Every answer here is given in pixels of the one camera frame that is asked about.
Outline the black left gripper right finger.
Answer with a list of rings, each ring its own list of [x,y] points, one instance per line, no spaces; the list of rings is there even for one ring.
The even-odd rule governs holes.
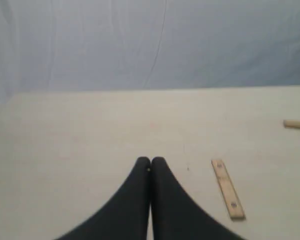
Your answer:
[[[242,239],[195,203],[161,156],[151,162],[151,215],[155,240]]]

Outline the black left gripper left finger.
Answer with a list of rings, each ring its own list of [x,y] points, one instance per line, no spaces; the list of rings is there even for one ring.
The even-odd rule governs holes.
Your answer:
[[[60,240],[145,240],[150,209],[148,157],[138,157],[117,192],[95,214]]]

